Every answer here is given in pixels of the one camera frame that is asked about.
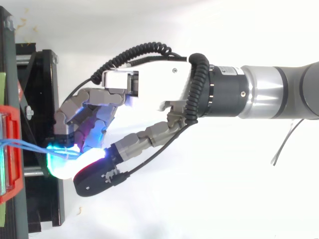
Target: label on joint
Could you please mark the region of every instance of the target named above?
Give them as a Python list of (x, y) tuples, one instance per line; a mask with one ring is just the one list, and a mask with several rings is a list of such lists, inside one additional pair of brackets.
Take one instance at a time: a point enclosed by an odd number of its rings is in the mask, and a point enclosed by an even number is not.
[(244, 75), (242, 69), (238, 67), (231, 67), (231, 66), (218, 66), (221, 73), (225, 76), (237, 76), (237, 75)]

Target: black metal structure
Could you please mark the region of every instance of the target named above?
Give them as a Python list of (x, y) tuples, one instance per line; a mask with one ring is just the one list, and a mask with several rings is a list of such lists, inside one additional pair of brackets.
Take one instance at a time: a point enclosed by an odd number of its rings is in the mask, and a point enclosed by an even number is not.
[[(29, 56), (27, 64), (18, 63), (17, 72), (25, 99), (20, 100), (22, 139), (46, 147), (53, 137), (54, 112), (58, 91), (55, 53), (36, 52), (35, 44), (16, 44), (17, 59)], [(30, 120), (25, 109), (30, 106)], [(41, 222), (52, 221), (54, 227), (64, 222), (63, 182), (49, 175), (45, 154), (23, 151), (24, 166), (40, 166), (44, 176), (26, 177), (26, 200), (29, 233), (40, 232)]]
[[(22, 139), (46, 147), (53, 137), (53, 116), (59, 106), (55, 53), (37, 52), (35, 43), (15, 44), (14, 31), (4, 25), (8, 16), (0, 6), (0, 72), (6, 72), (5, 102), (20, 107)], [(27, 107), (34, 111), (31, 118)], [(41, 222), (52, 221), (56, 227), (65, 220), (63, 182), (50, 176), (45, 155), (24, 150), (23, 161), (25, 168), (40, 166), (43, 176), (26, 177), (25, 188), (6, 203), (1, 239), (27, 239), (28, 232), (41, 231)]]

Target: blue light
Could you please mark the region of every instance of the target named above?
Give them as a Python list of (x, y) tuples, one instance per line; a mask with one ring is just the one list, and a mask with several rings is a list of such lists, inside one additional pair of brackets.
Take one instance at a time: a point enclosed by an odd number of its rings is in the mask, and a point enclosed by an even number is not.
[[(80, 152), (77, 145), (68, 149)], [(54, 177), (68, 179), (73, 178), (82, 168), (104, 157), (105, 151), (102, 148), (91, 148), (81, 154), (77, 159), (63, 159), (47, 154), (47, 167)]]

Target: black cable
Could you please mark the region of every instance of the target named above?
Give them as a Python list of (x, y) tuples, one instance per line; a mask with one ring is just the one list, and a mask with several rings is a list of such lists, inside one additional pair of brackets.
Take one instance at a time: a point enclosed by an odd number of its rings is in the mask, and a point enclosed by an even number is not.
[(280, 146), (278, 152), (276, 153), (276, 155), (274, 156), (272, 162), (273, 162), (273, 166), (276, 165), (277, 161), (278, 161), (278, 158), (279, 158), (279, 155), (281, 153), (281, 151), (283, 150), (287, 140), (289, 139), (289, 137), (292, 135), (292, 133), (295, 131), (295, 129), (302, 123), (302, 121), (304, 121), (304, 119), (300, 120), (296, 125), (295, 127), (292, 128), (292, 130), (287, 134), (284, 142), (282, 143), (282, 145)]
[(111, 68), (118, 68), (121, 65), (125, 64), (126, 62), (147, 53), (159, 53), (162, 56), (169, 56), (169, 55), (180, 56), (176, 53), (173, 53), (171, 51), (171, 48), (168, 47), (166, 44), (162, 44), (160, 42), (144, 43), (144, 44), (132, 47), (129, 50), (126, 50), (122, 52), (120, 55), (114, 57), (112, 60), (109, 60), (100, 69), (98, 69), (91, 76), (90, 79), (94, 84), (99, 85), (102, 81), (102, 73), (104, 71), (110, 70)]
[(149, 162), (151, 162), (153, 159), (155, 159), (160, 153), (162, 153), (175, 139), (177, 139), (181, 133), (183, 133), (186, 129), (188, 129), (191, 126), (191, 124), (188, 124), (184, 126), (180, 131), (178, 131), (170, 140), (162, 146), (155, 154), (153, 154), (151, 157), (149, 157), (147, 160), (145, 160), (143, 163), (141, 163), (139, 166), (135, 167), (131, 171), (127, 173), (127, 176), (132, 175), (136, 171), (140, 170), (143, 168), (145, 165), (147, 165)]
[(83, 81), (80, 85), (78, 85), (78, 86), (68, 95), (68, 97), (63, 101), (63, 103), (66, 102), (69, 98), (71, 98), (71, 97), (75, 94), (75, 92), (77, 92), (82, 86), (84, 86), (85, 84), (89, 83), (90, 81), (91, 81), (91, 79), (87, 79), (87, 80)]
[(199, 53), (192, 54), (189, 62), (193, 66), (194, 76), (192, 78), (190, 89), (186, 101), (185, 123), (195, 124), (197, 121), (199, 98), (203, 92), (204, 83), (208, 80), (209, 61)]
[(146, 56), (134, 61), (129, 61), (130, 66), (138, 66), (153, 61), (187, 61), (187, 57), (181, 56)]

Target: red clamp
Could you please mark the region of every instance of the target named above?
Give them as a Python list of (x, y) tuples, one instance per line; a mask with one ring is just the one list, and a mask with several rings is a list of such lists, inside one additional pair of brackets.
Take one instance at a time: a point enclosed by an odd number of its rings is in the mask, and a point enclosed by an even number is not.
[[(21, 139), (20, 111), (11, 106), (0, 106), (2, 139)], [(0, 148), (0, 204), (14, 197), (23, 188), (21, 149)]]

